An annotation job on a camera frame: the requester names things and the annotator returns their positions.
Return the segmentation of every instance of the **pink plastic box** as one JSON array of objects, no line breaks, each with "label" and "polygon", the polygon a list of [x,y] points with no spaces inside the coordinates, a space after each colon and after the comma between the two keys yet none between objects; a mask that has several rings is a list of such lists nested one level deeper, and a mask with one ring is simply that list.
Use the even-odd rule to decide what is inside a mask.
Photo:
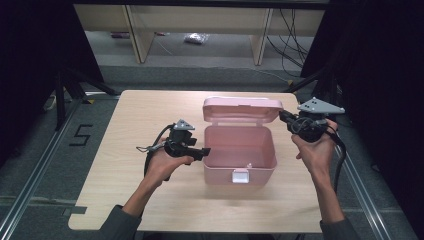
[{"label": "pink plastic box", "polygon": [[205,129],[205,147],[211,148],[203,159],[206,183],[266,184],[277,159],[271,131],[262,124],[281,110],[281,101],[268,98],[207,98],[203,117],[212,125]]}]

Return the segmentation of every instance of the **motion capture marker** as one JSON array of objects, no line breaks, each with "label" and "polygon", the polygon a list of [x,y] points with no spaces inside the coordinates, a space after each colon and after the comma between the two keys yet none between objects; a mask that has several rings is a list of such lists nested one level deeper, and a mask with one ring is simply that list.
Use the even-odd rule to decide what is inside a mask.
[{"label": "motion capture marker", "polygon": [[183,119],[180,119],[174,126],[175,130],[195,130],[192,125],[190,125],[188,122],[184,121]]},{"label": "motion capture marker", "polygon": [[312,98],[311,100],[301,104],[297,109],[305,112],[314,112],[314,113],[328,113],[328,114],[341,114],[345,113],[344,108],[334,106],[332,104],[321,101],[317,98]]}]

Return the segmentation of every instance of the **sleeve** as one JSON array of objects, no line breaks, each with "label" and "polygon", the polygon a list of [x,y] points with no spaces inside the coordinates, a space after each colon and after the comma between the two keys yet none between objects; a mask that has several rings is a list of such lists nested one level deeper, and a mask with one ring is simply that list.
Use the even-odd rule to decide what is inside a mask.
[{"label": "sleeve", "polygon": [[320,227],[325,240],[356,240],[360,239],[348,218],[332,224],[320,222]]},{"label": "sleeve", "polygon": [[98,240],[127,240],[133,239],[141,218],[122,211],[122,206],[116,205],[110,212],[98,232]]}]

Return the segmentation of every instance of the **cabinet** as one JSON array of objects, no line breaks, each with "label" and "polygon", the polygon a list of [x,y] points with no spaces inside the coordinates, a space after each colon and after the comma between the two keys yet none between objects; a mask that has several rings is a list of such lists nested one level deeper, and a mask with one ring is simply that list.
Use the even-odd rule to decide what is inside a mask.
[{"label": "cabinet", "polygon": [[[240,34],[261,65],[266,36],[289,35],[292,10],[269,8],[74,5],[84,30],[129,32],[136,61],[146,61],[155,32]],[[315,36],[324,11],[296,10],[296,35]]]}]

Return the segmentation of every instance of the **box latch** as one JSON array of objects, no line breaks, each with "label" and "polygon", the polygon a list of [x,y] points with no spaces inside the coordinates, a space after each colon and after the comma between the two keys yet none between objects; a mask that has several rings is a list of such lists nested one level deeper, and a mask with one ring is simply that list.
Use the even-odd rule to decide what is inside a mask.
[{"label": "box latch", "polygon": [[233,183],[249,183],[249,171],[245,168],[234,169]]}]

